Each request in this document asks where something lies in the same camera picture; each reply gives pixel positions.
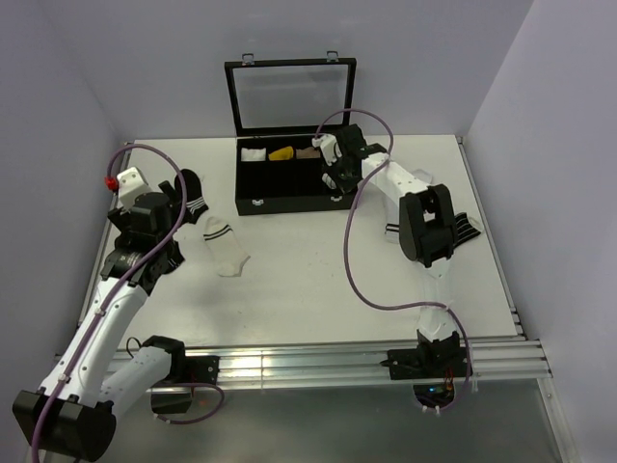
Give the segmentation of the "white sock with black lines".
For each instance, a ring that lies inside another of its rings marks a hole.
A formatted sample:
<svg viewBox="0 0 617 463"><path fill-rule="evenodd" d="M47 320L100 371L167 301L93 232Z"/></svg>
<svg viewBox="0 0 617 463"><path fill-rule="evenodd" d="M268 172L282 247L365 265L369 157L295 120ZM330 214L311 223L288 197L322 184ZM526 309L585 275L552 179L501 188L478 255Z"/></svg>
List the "white sock with black lines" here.
<svg viewBox="0 0 617 463"><path fill-rule="evenodd" d="M326 184L326 186L328 188L330 188L332 190L336 190L337 189L336 183L332 180L332 178L328 174L324 173L322 175L322 181Z"/></svg>

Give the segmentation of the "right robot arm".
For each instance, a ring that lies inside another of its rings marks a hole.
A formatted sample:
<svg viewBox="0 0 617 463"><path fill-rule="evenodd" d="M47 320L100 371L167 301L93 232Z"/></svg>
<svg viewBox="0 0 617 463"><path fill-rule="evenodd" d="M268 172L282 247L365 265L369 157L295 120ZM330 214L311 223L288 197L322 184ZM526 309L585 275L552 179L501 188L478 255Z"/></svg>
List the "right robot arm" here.
<svg viewBox="0 0 617 463"><path fill-rule="evenodd" d="M367 185L382 193L389 211L387 228L396 234L404 257L422 273L423 298L410 305L419 311L418 345L408 354L388 356L391 378L469 378L469 340L448 301L450 263L459 243L449 189L394 162L390 148L368 144L355 124L317 134L312 144L325 163L325 183L344 193L361 195Z"/></svg>

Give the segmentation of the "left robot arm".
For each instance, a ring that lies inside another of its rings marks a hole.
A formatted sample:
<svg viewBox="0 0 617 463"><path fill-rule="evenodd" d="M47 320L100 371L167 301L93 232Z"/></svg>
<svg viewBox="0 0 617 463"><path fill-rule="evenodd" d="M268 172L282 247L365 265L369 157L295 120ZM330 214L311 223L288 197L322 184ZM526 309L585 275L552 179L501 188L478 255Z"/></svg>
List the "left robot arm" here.
<svg viewBox="0 0 617 463"><path fill-rule="evenodd" d="M140 193L109 212L120 234L86 317L39 387L19 392L13 402L33 461L45 450L95 462L109 448L121 415L148 388L186 377L183 342L162 336L144 341L133 360L107 373L136 313L179 262L174 233L184 222L186 203L185 183L163 182L159 191Z"/></svg>

